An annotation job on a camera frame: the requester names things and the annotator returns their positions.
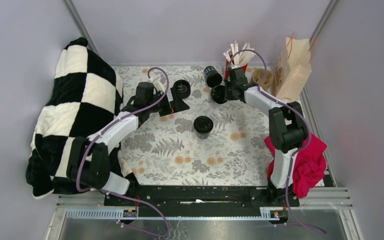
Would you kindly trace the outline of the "stack of black cups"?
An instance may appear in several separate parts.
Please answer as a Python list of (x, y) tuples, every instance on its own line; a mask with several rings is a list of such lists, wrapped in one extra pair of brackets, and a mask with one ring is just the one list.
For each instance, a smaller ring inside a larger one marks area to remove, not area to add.
[(203, 76), (206, 85), (210, 88), (220, 85), (223, 81), (221, 74), (211, 65), (204, 68)]

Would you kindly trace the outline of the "single black coffee cup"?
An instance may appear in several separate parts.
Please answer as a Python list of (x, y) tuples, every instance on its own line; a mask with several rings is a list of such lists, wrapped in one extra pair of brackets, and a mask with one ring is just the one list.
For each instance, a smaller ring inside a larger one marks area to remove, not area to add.
[(196, 129), (195, 130), (195, 133), (196, 133), (196, 136), (199, 138), (199, 139), (207, 139), (211, 133), (211, 129), (210, 130), (207, 130), (207, 131), (201, 131), (199, 129)]

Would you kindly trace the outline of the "single black lid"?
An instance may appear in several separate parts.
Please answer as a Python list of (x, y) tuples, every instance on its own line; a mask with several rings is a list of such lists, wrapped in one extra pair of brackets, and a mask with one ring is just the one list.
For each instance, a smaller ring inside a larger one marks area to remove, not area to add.
[(194, 130), (200, 134), (208, 134), (214, 128), (212, 119), (208, 116), (198, 116), (193, 122)]

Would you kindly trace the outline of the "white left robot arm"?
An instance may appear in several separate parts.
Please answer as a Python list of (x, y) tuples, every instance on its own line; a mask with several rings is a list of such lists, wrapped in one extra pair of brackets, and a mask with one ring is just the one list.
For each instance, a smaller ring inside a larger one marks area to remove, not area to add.
[(170, 91), (172, 101), (154, 83), (140, 82), (135, 95), (113, 121), (88, 137), (73, 140), (66, 175), (75, 182), (77, 188), (85, 185), (115, 193), (116, 199), (124, 206), (134, 202), (135, 192), (129, 188), (133, 182), (111, 171), (109, 155), (128, 134), (147, 121), (150, 114), (159, 113), (163, 117), (190, 108), (184, 102), (191, 94), (188, 81), (175, 81)]

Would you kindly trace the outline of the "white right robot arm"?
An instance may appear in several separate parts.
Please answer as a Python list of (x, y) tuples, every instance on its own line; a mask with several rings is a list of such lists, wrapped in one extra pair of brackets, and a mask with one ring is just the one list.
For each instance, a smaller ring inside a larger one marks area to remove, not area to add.
[(251, 193), (251, 204), (257, 207), (283, 207), (292, 194), (293, 170), (298, 152), (310, 143), (311, 134), (298, 102), (285, 103), (250, 83), (241, 67), (227, 67), (225, 99), (240, 100), (260, 110), (269, 119), (269, 138), (275, 148), (273, 171), (267, 188)]

